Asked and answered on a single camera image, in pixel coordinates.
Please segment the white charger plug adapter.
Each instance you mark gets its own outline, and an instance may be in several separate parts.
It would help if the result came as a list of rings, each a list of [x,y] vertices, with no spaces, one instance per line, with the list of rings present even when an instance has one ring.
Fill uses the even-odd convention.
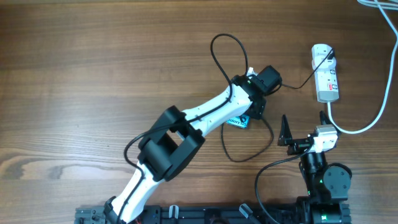
[[[335,69],[336,58],[328,58],[326,55],[315,56],[312,59],[312,68],[316,71]]]

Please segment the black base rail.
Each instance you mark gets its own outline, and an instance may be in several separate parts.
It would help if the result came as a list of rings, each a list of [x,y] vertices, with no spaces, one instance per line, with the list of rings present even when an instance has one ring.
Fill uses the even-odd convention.
[[[268,214],[248,204],[232,207],[161,207],[149,205],[133,223],[342,223],[352,222],[349,206],[320,205],[304,207],[297,203],[268,205]]]

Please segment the white power strip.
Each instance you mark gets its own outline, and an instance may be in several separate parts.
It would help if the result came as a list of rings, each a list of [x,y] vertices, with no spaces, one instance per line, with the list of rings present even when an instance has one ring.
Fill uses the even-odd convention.
[[[318,55],[335,58],[335,52],[327,44],[315,44],[312,47],[312,59]],[[339,99],[338,79],[336,68],[332,70],[314,70],[317,101],[320,103],[334,102]]]

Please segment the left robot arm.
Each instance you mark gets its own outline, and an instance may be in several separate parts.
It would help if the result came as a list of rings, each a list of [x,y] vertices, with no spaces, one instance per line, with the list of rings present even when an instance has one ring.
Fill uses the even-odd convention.
[[[220,95],[192,109],[166,109],[147,134],[135,138],[139,145],[135,172],[125,189],[104,205],[110,223],[130,223],[143,211],[159,184],[181,173],[205,142],[205,136],[229,119],[242,115],[261,119],[265,97],[282,81],[268,65],[259,73],[249,68],[236,75]]]

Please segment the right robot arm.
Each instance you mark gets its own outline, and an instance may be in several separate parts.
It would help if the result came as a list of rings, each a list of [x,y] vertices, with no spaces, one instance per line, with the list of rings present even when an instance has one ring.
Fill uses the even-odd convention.
[[[326,161],[326,152],[334,149],[340,132],[323,111],[321,124],[305,138],[295,139],[286,115],[282,116],[278,146],[287,146],[289,156],[299,156],[299,169],[304,179],[307,196],[298,197],[295,203],[296,223],[351,223],[348,190],[352,171],[341,163]]]

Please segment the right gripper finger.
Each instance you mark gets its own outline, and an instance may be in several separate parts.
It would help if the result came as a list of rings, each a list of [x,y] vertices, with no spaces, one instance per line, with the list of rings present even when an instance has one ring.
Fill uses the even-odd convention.
[[[322,125],[326,125],[326,124],[332,124],[332,122],[330,121],[330,119],[328,118],[328,116],[325,114],[324,111],[320,111],[320,122]],[[337,131],[337,135],[341,135],[341,131],[335,126],[333,125]]]
[[[289,146],[293,144],[292,134],[290,132],[289,123],[285,114],[282,115],[282,122],[280,128],[280,134],[278,138],[278,146]]]

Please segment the teal Galaxy smartphone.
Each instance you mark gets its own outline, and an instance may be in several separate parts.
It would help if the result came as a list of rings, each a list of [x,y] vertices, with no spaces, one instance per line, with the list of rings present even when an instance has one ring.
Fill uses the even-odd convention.
[[[236,117],[228,119],[226,121],[226,124],[232,125],[232,126],[235,126],[238,128],[246,129],[248,127],[249,120],[250,120],[249,116],[242,114],[241,116],[236,116]]]

